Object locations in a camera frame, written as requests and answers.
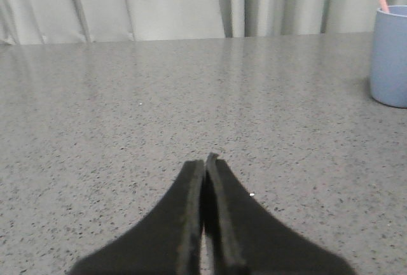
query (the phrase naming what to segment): blue cup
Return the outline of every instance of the blue cup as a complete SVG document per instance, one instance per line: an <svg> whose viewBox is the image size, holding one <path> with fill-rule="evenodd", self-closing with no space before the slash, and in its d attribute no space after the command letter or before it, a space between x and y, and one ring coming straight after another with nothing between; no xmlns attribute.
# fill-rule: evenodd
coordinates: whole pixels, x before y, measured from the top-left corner
<svg viewBox="0 0 407 275"><path fill-rule="evenodd" d="M407 108L407 6L377 10L370 90L377 101Z"/></svg>

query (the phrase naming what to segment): gray countertop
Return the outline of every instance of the gray countertop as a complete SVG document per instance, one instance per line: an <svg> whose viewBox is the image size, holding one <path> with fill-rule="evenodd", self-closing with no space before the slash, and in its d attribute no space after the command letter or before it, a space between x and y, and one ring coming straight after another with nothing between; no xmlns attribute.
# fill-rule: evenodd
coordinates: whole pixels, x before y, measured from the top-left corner
<svg viewBox="0 0 407 275"><path fill-rule="evenodd" d="M404 274L407 110L370 98L370 48L371 34L1 46L0 273L64 274L217 152L360 275Z"/></svg>

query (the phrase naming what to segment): speckled granite surface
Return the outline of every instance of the speckled granite surface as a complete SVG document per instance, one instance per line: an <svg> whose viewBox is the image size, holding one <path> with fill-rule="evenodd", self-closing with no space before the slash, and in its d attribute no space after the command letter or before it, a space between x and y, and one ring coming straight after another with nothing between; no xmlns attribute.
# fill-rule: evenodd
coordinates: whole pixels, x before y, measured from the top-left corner
<svg viewBox="0 0 407 275"><path fill-rule="evenodd" d="M0 273L64 274L212 151L359 274L404 274L407 109L370 98L370 45L339 34L0 46Z"/></svg>

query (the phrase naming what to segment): curtain fold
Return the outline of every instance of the curtain fold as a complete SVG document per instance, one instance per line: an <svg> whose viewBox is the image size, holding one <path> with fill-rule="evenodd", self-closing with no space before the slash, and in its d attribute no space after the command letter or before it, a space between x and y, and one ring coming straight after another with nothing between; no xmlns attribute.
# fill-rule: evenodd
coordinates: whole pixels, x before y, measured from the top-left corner
<svg viewBox="0 0 407 275"><path fill-rule="evenodd" d="M0 43L362 32L373 30L377 8L377 0L0 0Z"/></svg>

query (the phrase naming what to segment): black tool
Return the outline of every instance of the black tool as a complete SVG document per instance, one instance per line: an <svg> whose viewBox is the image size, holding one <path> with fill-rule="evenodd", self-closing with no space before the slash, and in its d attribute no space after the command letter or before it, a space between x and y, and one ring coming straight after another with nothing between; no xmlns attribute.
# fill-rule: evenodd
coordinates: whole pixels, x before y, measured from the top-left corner
<svg viewBox="0 0 407 275"><path fill-rule="evenodd" d="M186 162L163 199L70 275L199 274L202 227L215 275L354 275L344 259L307 241L262 208L224 160Z"/></svg>

